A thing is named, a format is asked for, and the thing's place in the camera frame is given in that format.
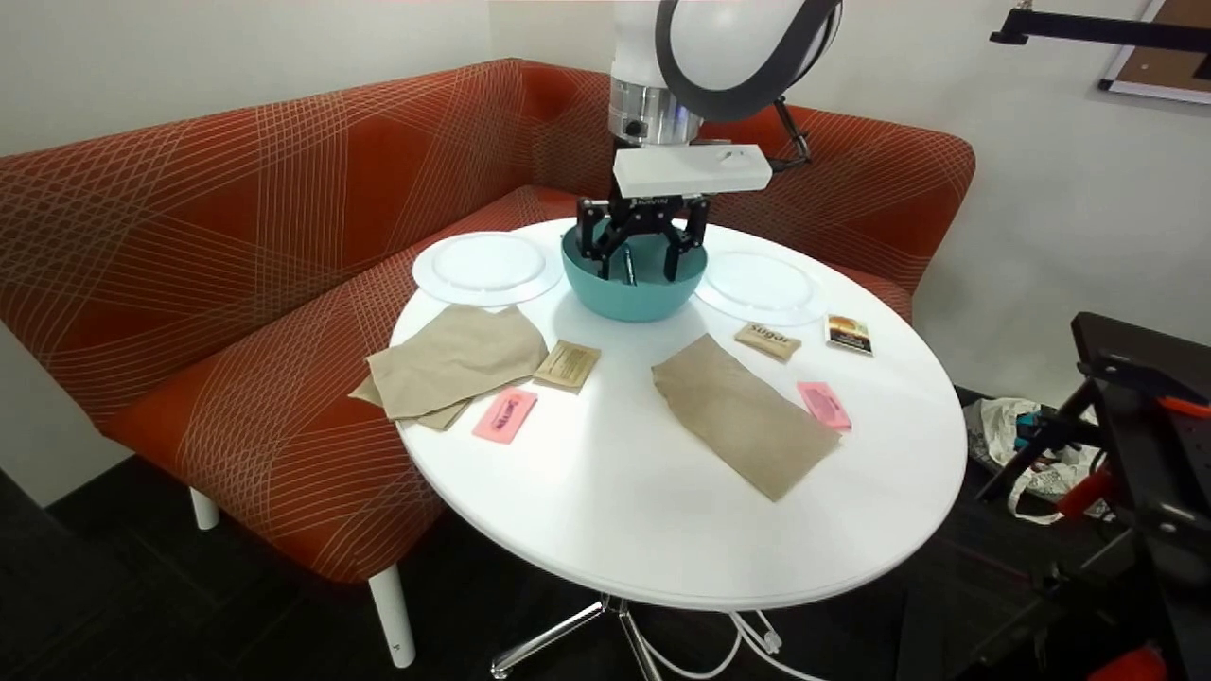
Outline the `black gripper white plate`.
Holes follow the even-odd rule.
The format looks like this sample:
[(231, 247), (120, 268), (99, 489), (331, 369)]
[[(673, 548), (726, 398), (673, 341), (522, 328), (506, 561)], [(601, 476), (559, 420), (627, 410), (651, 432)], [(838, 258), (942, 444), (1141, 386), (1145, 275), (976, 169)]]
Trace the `black gripper white plate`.
[(667, 231), (662, 275), (678, 280), (680, 243), (702, 243), (716, 191), (754, 191), (773, 181), (757, 144), (617, 147), (606, 200), (575, 208), (575, 239), (606, 243), (598, 275), (624, 272), (633, 233)]

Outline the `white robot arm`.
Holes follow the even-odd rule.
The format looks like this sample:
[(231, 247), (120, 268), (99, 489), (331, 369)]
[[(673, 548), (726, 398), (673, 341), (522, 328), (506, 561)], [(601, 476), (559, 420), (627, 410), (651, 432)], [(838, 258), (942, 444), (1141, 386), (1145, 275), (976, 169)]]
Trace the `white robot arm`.
[(575, 253), (601, 280), (641, 233), (658, 233), (662, 275), (706, 243), (709, 200), (773, 181), (757, 144), (709, 144), (709, 122), (788, 112), (784, 94), (819, 63), (843, 0), (612, 0), (612, 189), (583, 200)]

